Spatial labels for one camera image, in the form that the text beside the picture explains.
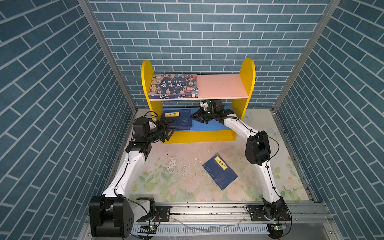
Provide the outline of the navy book yellow label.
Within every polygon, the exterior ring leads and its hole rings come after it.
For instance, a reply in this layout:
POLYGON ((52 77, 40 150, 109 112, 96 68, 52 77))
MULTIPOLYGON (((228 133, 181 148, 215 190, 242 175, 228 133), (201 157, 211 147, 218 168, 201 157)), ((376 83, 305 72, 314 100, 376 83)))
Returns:
POLYGON ((174 117, 177 118, 172 126, 192 126, 192 119, 190 118, 192 111, 190 109, 181 110, 163 110, 162 118, 174 117))

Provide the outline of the colourful illustrated history book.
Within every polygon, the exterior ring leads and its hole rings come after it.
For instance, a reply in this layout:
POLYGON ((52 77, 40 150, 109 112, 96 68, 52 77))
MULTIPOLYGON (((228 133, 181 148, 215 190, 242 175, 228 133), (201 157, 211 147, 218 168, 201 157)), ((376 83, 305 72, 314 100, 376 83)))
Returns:
POLYGON ((196 74, 153 75, 149 99, 195 99, 199 96, 196 74))

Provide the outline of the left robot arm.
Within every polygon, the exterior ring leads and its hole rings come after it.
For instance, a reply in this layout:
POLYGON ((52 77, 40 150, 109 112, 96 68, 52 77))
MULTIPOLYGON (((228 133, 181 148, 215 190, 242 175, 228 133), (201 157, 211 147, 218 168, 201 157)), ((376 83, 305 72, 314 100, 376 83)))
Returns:
POLYGON ((147 224, 151 232, 156 222, 156 203, 153 198, 131 200, 129 195, 135 180, 156 142, 166 142, 172 137, 172 123, 143 116, 133 123, 133 137, 123 154, 123 164, 110 185, 99 196, 91 198, 89 216, 94 238, 126 238, 138 220, 147 224))

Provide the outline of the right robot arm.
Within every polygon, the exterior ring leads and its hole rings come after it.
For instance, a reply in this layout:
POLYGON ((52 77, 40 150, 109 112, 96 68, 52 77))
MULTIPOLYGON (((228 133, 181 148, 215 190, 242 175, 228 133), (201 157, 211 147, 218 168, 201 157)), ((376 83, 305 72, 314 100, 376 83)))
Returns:
POLYGON ((234 111, 225 109, 220 100, 200 102, 200 109, 191 115, 191 119, 204 124, 216 120, 245 140, 245 157, 256 167, 262 185, 264 213, 268 220, 277 220, 289 210, 271 171, 271 138, 265 131, 251 128, 234 111))

